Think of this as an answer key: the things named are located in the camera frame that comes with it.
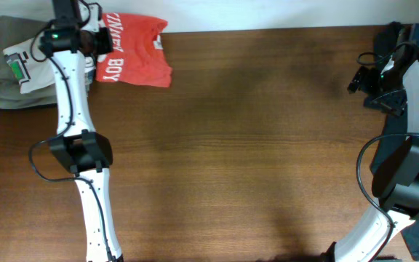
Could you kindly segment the orange t-shirt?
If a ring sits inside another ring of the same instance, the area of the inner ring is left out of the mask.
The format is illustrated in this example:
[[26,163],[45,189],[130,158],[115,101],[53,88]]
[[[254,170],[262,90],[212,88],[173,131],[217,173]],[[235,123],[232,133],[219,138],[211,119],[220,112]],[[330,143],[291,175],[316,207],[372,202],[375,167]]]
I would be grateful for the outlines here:
[[124,82],[168,88],[172,68],[168,65],[161,33],[168,22],[157,17],[109,12],[103,14],[113,52],[97,60],[98,82]]

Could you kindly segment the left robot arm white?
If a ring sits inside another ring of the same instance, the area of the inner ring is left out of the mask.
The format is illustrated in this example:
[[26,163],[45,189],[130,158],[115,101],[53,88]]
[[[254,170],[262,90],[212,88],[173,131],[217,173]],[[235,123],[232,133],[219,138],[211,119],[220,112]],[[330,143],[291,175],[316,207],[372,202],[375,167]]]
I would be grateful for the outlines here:
[[113,52],[111,34],[102,25],[102,9],[85,1],[54,1],[55,18],[42,31],[39,49],[55,78],[57,134],[45,143],[69,172],[79,191],[87,235],[87,261],[123,261],[109,196],[113,153],[89,113],[86,60]]

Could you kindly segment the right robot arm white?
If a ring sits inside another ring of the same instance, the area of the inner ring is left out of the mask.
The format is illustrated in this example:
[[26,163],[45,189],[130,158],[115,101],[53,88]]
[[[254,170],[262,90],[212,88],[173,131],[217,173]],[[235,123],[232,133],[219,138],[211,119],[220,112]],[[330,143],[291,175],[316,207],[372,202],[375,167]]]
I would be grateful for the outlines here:
[[372,62],[360,65],[348,91],[367,94],[364,106],[402,121],[366,142],[356,180],[370,206],[320,261],[376,261],[402,230],[419,221],[419,25],[388,24],[373,39]]

